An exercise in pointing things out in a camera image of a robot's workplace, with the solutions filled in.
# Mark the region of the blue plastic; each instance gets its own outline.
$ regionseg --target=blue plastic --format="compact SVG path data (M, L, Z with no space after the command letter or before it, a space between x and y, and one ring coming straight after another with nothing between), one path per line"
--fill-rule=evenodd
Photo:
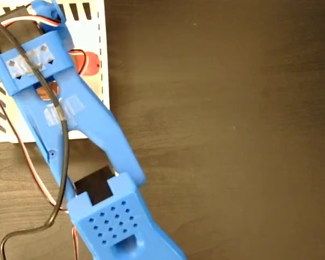
M41 72L46 79L55 80L59 85L58 99L67 116L69 130L81 131L106 152L117 172L127 172L138 186L143 185L145 175L121 128L78 75L58 33L48 32L23 44L23 48L31 50L44 44L55 59L52 64L45 63L45 70ZM37 94L35 87L38 80L33 74L24 74L20 79L12 78L8 63L16 56L16 49L0 54L0 78L8 94L15 99L55 180L60 184L63 151L60 121L51 102L41 100ZM68 180L66 198L70 200L74 196Z
M107 181L113 196L92 205L82 193L67 204L72 223L96 260L185 260L153 221L129 174Z
M31 5L39 15L60 13L54 0L53 4L37 0ZM86 192L76 197L71 180L67 180L65 197L72 222L96 260L185 260L183 252L153 221L138 191L146 178L120 126L74 68L68 54L72 39L63 31L66 26L50 29L22 46L46 80L57 82L69 130L89 137L120 173L108 180L113 195L96 205ZM40 83L16 49L0 54L0 78L60 185L63 139L53 104L41 100L36 91Z

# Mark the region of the wire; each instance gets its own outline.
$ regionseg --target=wire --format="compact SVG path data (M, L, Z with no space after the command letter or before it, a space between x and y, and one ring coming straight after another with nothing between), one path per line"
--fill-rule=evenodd
M89 58L87 56L87 54L85 53L84 50L81 49L73 49L71 51L69 51L70 55L72 56L77 56L77 55L83 55L84 56L84 61L83 61L83 65L79 71L80 75L83 75L86 71L86 69L88 68L89 65Z
M18 21L33 21L36 23L44 23L44 24L47 24L52 27L58 27L61 24L60 21L49 19L47 17L40 16L40 15L18 16L18 17L7 19L7 20L1 22L1 24L3 26L7 27L7 26L13 24L14 22L18 22Z
M45 184L43 183L43 181L41 180L40 176L38 175L35 166L33 164L33 162L31 161L31 158L29 156L27 147L25 146L24 142L22 141L22 139L20 138L20 136L18 135L16 128L13 126L12 121L10 120L9 116L7 115L6 109L4 108L4 106L1 103L0 100L0 108L3 112L3 114L5 115L7 122L9 123L10 128L12 129L12 132L14 133L14 135L16 136L18 143L20 144L20 147L22 149L22 152L24 154L24 158L25 158L25 162L28 165L28 168L30 170L31 175L34 177L37 186L40 188L40 191L42 192L42 194L44 194L44 196L46 197L47 201L49 202L50 205L55 206L56 205L56 201L55 199L52 197L52 195L50 194L50 192L48 191L47 187L45 186ZM65 211L66 213L68 212L66 209L64 208L60 208L61 211Z
M9 234L7 234L1 241L0 244L0 252L1 252L1 259L7 260L5 255L5 244L11 237L15 236L21 236L21 235L30 235L33 233L38 233L41 231L44 231L48 228L50 228L54 222L55 219L59 213L65 189L66 189L66 182L67 182L67 173L68 173L68 163L69 163L69 139L68 139L68 127L66 122L65 114L61 108L61 105L53 93L53 91L48 86L48 83L46 79L43 77L42 73L34 66L34 64L29 60L25 50L23 47L19 44L19 42L15 39L15 37L12 35L12 33L6 29L5 26L3 26L0 22L0 31L3 33L3 35L7 38L9 42L12 43L12 45L18 50L19 54L23 57L25 62L28 64L28 66L31 68L32 72L35 74L37 79L40 81L41 85L45 88L45 91L47 95L49 96L50 100L52 101L58 116L60 118L61 127L62 127L62 135L63 135L63 144L64 144L64 150L63 150L63 163L62 163L62 176L61 176L61 182L60 182L60 188L58 192L58 197L56 201L56 205L53 208L52 213L48 217L48 219L45 221L45 223L42 226L35 227L28 230L20 230L20 231L14 231Z
M78 232L75 226L72 227L72 238L74 243L75 260L79 260L79 244L78 244Z
M1 108L2 112L4 113L4 115L6 116L6 119L7 119L8 123L9 123L13 133L16 136L16 138L17 138L17 140L18 140L18 142L20 144L20 147L21 147L21 149L22 149L22 151L24 153L26 163L28 164L29 170L30 170L32 176L34 177L37 186L40 188L41 192L45 195L45 198L47 199L49 204L52 205L52 206L55 206L56 201L54 200L54 198L52 197L52 195L50 194L50 192L46 188L45 184L41 180L40 176L36 172L35 166L34 166L33 162L30 159L28 150L27 150L24 142L20 138L18 132L16 131L16 128L13 126L13 123L10 120L10 118L9 118L7 112L6 112L6 109L2 105L1 100L0 100L0 108ZM64 211L67 214L69 213L66 209L60 208L60 210ZM79 260L79 242L78 242L77 228L75 226L73 226L73 228L72 228L72 239L73 239L73 245L74 245L75 260Z

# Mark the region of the table surface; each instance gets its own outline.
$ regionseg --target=table surface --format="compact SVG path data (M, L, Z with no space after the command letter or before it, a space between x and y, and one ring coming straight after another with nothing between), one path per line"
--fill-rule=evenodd
M106 16L112 110L188 259L325 259L325 1L108 0ZM106 165L88 140L70 154L75 180ZM50 210L0 144L0 240ZM73 259L68 216L7 252Z

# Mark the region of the black cable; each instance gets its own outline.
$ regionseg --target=black cable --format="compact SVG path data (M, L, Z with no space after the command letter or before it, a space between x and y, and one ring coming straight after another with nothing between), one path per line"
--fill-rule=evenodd
M66 122L65 114L61 108L61 105L49 87L46 79L43 77L42 73L35 67L35 65L30 61L29 57L27 56L27 53L23 49L23 47L20 45L20 43L15 39L15 37L12 35L12 33L5 28L0 22L0 31L3 33L3 35L7 38L9 42L12 43L12 45L18 50L19 54L23 57L25 62L28 64L32 72L35 74L37 79L40 81L42 87L45 89L48 98L52 101L58 116L60 118L61 126L62 126L62 135L63 135L63 144L64 144L64 150L63 150L63 165L62 165L62 176L61 176L61 182L60 182L60 188L58 193L58 198L56 201L56 205L53 208L52 213L48 217L48 219L45 221L45 223L42 226L33 228L33 229L27 229L27 230L20 230L20 231L14 231L9 234L7 234L1 241L0 244L0 252L1 252L1 259L6 260L5 255L5 244L8 239L15 236L21 236L21 235L29 235L33 233L38 233L41 231L44 231L48 228L50 228L54 222L55 219L59 213L59 209L61 207L65 189L66 189L66 181L67 181L67 172L68 172L68 164L69 164L69 139L68 139L68 127Z
M79 74L79 73L81 73L85 69L85 66L86 66L86 63L87 63L87 54L82 49L72 49L70 51L80 51L81 53L83 53L84 61L83 61L83 64L82 64L82 67L81 67L80 71L78 71L78 74Z

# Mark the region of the white wire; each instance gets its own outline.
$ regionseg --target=white wire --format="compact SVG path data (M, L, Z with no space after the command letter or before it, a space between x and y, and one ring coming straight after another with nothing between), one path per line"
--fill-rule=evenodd
M48 19L46 17L43 16L39 16L39 15L28 15L28 16L19 16L19 17L14 17L14 18L10 18L7 19L3 22L1 22L1 24L3 26L8 26L11 23L17 22L17 21L34 21L36 23L44 23L53 27L58 27L60 25L60 23L53 21L52 19Z
M82 76L82 75L86 72L86 70L87 70L87 68L88 68L88 65L89 65L89 58L88 58L88 55L84 55L84 53L81 52L81 51L73 51L73 50L71 50L71 51L69 52L69 54L70 54L70 55L73 55L73 56L82 55L82 56L84 56L84 58L86 59L86 62L85 62L85 64L84 64L84 67L83 67L82 71L80 71L80 73L79 73L79 74Z

